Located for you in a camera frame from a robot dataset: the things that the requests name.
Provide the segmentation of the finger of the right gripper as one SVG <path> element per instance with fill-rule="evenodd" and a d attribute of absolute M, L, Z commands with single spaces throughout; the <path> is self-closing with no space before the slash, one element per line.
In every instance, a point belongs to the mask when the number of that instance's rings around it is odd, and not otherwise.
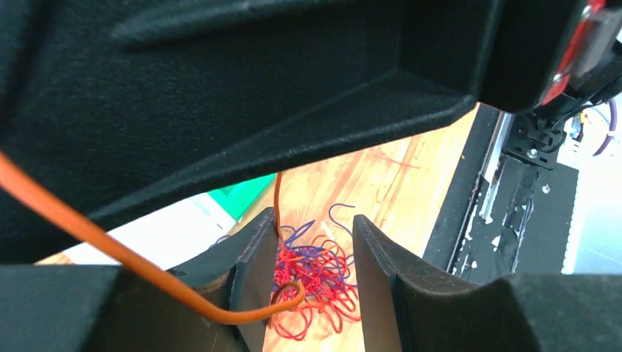
<path fill-rule="evenodd" d="M 450 125 L 501 1 L 3 1 L 1 151 L 106 230 Z"/>

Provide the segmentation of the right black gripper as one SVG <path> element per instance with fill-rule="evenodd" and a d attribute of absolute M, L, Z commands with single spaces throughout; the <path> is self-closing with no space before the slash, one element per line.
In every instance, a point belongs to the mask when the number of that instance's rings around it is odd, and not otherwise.
<path fill-rule="evenodd" d="M 506 112 L 621 90 L 620 1 L 507 1 L 480 102 Z"/>

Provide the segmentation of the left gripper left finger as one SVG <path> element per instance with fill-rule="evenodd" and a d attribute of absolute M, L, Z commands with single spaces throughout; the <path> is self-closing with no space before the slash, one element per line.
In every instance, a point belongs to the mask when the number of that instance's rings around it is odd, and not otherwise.
<path fill-rule="evenodd" d="M 172 273 L 218 307 L 257 309 L 271 299 L 276 249 L 266 208 Z M 1 267 L 3 351 L 261 351 L 265 331 L 263 320 L 215 323 L 118 266 Z"/>

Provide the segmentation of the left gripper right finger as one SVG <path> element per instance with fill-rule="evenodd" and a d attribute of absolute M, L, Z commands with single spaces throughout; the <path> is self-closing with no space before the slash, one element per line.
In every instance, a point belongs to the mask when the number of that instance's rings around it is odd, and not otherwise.
<path fill-rule="evenodd" d="M 367 351 L 619 351 L 621 277 L 504 276 L 478 285 L 353 221 Z"/>

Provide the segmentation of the white plastic bin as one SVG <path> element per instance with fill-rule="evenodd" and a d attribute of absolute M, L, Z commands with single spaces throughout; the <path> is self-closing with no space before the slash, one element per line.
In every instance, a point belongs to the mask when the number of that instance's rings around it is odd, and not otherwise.
<path fill-rule="evenodd" d="M 159 268 L 167 270 L 206 251 L 236 220 L 202 193 L 108 231 Z"/>

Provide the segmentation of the green plastic bin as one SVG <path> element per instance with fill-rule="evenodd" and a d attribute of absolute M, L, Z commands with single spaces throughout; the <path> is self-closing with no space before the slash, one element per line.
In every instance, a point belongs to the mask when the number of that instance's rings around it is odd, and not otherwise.
<path fill-rule="evenodd" d="M 240 221 L 265 190 L 275 181 L 276 174 L 264 175 L 208 192 L 208 195 L 233 219 Z"/>

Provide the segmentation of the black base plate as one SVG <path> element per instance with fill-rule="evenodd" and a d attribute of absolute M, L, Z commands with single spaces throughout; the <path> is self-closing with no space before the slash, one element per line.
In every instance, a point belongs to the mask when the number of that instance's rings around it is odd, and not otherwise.
<path fill-rule="evenodd" d="M 508 274 L 560 274 L 571 234 L 580 154 L 567 139 L 548 167 L 510 151 L 519 124 L 481 106 L 424 260 L 479 284 Z"/>

